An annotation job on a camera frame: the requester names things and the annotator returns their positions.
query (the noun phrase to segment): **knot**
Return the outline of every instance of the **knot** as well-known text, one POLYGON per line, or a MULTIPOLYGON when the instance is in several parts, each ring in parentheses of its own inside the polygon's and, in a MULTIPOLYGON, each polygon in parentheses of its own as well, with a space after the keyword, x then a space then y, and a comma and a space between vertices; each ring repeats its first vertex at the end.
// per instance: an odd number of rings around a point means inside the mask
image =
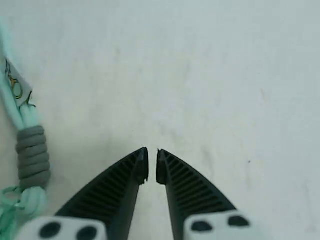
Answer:
POLYGON ((42 126, 26 128, 18 132, 16 152, 20 188, 45 188, 51 176, 45 130, 42 126))
POLYGON ((47 202, 46 191, 39 186, 35 186, 23 191, 19 207, 25 215, 34 217, 45 211, 47 202))

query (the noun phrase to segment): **white surface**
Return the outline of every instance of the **white surface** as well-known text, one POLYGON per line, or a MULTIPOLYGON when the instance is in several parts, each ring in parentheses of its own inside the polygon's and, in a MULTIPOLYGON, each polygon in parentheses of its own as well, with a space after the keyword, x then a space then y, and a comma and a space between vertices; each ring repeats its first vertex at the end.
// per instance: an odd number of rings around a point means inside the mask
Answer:
POLYGON ((185 220, 183 228, 183 240, 272 240, 260 223, 238 210, 193 215, 185 220), (229 217, 234 216, 245 218, 250 225, 229 226, 229 217), (196 222, 208 223, 212 230, 192 230, 196 222))
POLYGON ((77 234, 85 227, 95 227, 96 236, 93 240, 108 240, 105 225, 96 220, 71 217, 38 217, 23 226, 15 240, 43 240, 39 236, 42 228, 49 223, 59 223, 59 232, 51 240, 76 240, 77 234))
MULTIPOLYGON (((146 146, 130 240, 172 239, 163 148, 276 239, 320 236, 320 2, 0 0, 34 86, 53 176, 48 213, 146 146)), ((0 106, 0 187, 17 183, 0 106)))

